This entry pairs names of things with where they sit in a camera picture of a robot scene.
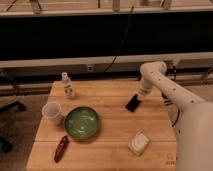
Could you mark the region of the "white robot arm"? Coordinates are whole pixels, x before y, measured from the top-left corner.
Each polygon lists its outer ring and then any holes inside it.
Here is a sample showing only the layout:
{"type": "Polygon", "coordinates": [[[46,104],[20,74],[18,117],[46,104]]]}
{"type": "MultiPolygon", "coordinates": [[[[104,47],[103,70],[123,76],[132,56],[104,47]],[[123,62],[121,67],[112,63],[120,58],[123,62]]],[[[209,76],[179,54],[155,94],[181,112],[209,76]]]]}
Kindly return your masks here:
{"type": "Polygon", "coordinates": [[[165,76],[163,61],[142,64],[139,93],[158,88],[182,112],[176,171],[213,171],[213,102],[190,92],[165,76]]]}

